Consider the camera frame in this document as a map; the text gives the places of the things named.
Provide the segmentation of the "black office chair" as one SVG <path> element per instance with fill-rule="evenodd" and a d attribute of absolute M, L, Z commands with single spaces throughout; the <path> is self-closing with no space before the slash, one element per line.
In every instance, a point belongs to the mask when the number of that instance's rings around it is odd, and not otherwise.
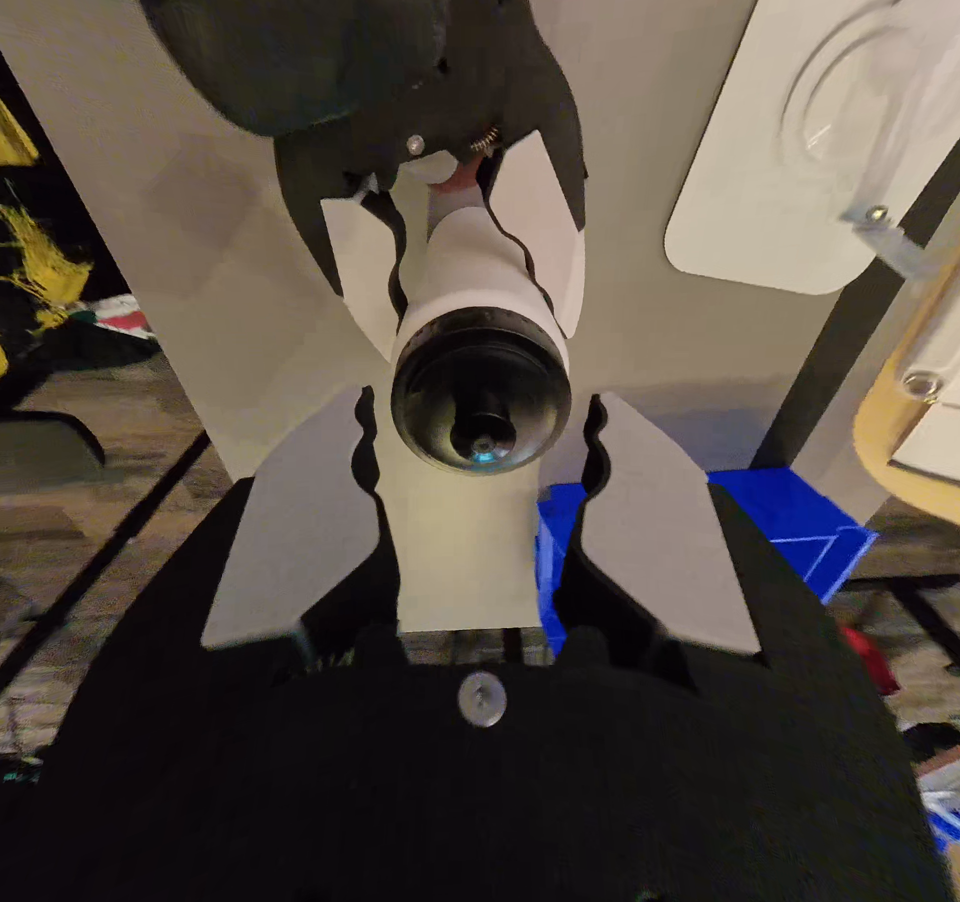
<path fill-rule="evenodd" d="M 1 415 L 1 493 L 16 495 L 96 483 L 106 455 L 75 416 L 10 411 Z"/>

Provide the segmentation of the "red green striped object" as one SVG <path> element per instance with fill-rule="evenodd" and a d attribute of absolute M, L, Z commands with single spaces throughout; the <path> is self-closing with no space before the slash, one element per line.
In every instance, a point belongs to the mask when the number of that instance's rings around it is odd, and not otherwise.
<path fill-rule="evenodd" d="M 129 293 L 97 301 L 78 302 L 70 309 L 70 317 L 96 328 L 141 340 L 157 339 L 137 298 Z"/>

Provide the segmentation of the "metal stand bracket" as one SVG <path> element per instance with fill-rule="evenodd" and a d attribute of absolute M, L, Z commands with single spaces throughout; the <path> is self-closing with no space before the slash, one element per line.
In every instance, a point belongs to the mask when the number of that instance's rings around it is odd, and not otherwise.
<path fill-rule="evenodd" d="M 925 281 L 939 270 L 935 257 L 893 223 L 886 206 L 852 205 L 840 219 L 877 259 L 905 281 Z"/>

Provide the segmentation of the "person's left hand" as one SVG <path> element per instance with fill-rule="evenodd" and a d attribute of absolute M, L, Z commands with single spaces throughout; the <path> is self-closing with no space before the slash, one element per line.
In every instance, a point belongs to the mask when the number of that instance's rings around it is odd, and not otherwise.
<path fill-rule="evenodd" d="M 450 194 L 476 188 L 477 172 L 484 159 L 484 156 L 477 155 L 468 162 L 457 164 L 456 169 L 447 179 L 438 183 L 431 183 L 429 188 L 438 194 Z"/>

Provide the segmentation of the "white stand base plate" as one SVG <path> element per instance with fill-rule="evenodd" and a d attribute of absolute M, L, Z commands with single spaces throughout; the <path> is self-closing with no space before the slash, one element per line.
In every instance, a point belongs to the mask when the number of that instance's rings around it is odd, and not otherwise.
<path fill-rule="evenodd" d="M 829 31 L 870 6 L 892 8 L 914 38 L 906 99 L 866 164 L 793 171 L 777 145 L 786 90 Z M 959 0 L 756 0 L 667 224 L 667 260 L 810 296 L 856 279 L 875 256 L 840 216 L 884 205 L 906 233 L 907 210 L 958 142 L 958 9 Z"/>

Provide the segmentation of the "blue plastic bin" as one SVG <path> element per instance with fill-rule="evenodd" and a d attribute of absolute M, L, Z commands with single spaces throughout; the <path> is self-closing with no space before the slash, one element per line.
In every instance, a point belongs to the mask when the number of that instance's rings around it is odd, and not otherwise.
<path fill-rule="evenodd" d="M 733 497 L 823 605 L 848 581 L 878 536 L 789 468 L 714 472 L 707 479 Z M 558 483 L 549 486 L 536 504 L 537 607 L 554 655 L 559 654 L 567 638 L 554 596 L 577 513 L 586 496 L 579 481 Z"/>

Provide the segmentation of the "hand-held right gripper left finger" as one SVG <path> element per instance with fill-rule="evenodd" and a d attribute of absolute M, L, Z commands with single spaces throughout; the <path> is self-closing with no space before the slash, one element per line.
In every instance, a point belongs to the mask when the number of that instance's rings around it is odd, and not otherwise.
<path fill-rule="evenodd" d="M 257 468 L 200 637 L 204 648 L 286 638 L 314 648 L 306 614 L 372 556 L 377 491 L 354 474 L 376 429 L 370 387 L 349 387 L 289 432 Z"/>

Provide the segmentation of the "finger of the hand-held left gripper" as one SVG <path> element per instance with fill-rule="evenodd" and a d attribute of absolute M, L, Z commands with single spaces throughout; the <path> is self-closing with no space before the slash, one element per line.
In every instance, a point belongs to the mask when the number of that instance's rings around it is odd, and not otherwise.
<path fill-rule="evenodd" d="M 408 305 L 401 281 L 407 248 L 402 214 L 386 191 L 323 199 L 320 207 L 344 304 L 367 340 L 391 360 Z"/>
<path fill-rule="evenodd" d="M 532 131 L 486 159 L 478 171 L 486 211 L 500 236 L 485 260 L 492 286 L 481 305 L 530 319 L 554 340 L 577 330 L 586 276 L 585 230 L 578 228 L 542 133 Z"/>

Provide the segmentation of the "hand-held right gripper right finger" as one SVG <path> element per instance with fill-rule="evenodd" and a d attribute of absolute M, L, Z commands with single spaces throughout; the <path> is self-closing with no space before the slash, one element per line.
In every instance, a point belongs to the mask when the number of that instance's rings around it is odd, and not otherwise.
<path fill-rule="evenodd" d="M 562 566 L 562 625 L 611 656 L 685 643 L 755 656 L 761 642 L 706 473 L 613 393 L 591 398 L 579 507 Z"/>

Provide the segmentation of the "white instruction sheet holder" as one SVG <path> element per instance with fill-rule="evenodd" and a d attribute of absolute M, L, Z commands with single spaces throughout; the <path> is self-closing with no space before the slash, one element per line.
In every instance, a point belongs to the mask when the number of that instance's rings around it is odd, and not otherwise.
<path fill-rule="evenodd" d="M 943 298 L 897 371 L 902 391 L 921 404 L 892 455 L 895 467 L 959 481 L 959 301 Z"/>

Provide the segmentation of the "white plastic bottle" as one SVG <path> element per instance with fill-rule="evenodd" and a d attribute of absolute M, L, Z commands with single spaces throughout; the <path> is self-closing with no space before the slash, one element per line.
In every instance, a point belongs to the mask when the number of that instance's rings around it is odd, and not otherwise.
<path fill-rule="evenodd" d="M 563 369 L 570 370 L 566 341 L 527 272 L 522 248 L 499 231 L 485 209 L 464 208 L 438 223 L 407 300 L 390 353 L 392 368 L 399 366 L 416 332 L 441 316 L 465 308 L 497 308 L 535 324 L 557 350 Z"/>

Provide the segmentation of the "clear round stand foot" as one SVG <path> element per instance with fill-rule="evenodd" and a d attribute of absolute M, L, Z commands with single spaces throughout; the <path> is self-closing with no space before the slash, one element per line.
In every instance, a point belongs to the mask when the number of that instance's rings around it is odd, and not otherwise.
<path fill-rule="evenodd" d="M 866 164 L 916 68 L 908 27 L 870 6 L 837 24 L 799 66 L 779 113 L 780 160 L 800 174 Z"/>

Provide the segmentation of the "black tape strip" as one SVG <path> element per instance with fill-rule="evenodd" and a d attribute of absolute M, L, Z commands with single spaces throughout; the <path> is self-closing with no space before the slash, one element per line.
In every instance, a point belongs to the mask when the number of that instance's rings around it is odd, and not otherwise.
<path fill-rule="evenodd" d="M 920 247 L 929 244 L 958 192 L 956 143 L 904 217 L 906 234 L 917 238 Z M 751 470 L 793 464 L 905 283 L 876 258 L 840 292 L 753 456 Z"/>

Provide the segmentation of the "black bottle lid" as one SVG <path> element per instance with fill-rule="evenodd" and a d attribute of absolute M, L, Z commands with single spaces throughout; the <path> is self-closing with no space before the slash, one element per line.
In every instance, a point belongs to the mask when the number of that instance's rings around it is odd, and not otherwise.
<path fill-rule="evenodd" d="M 404 444 L 444 471 L 496 476 L 541 458 L 571 409 L 561 349 L 503 308 L 460 308 L 426 323 L 398 356 L 390 414 Z"/>

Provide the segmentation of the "red bag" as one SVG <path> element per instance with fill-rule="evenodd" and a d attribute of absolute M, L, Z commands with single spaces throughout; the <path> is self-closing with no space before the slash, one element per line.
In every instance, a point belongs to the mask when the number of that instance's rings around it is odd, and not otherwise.
<path fill-rule="evenodd" d="M 860 658 L 881 697 L 895 695 L 901 690 L 901 685 L 886 658 L 868 635 L 847 625 L 840 625 L 839 631 L 850 649 Z"/>

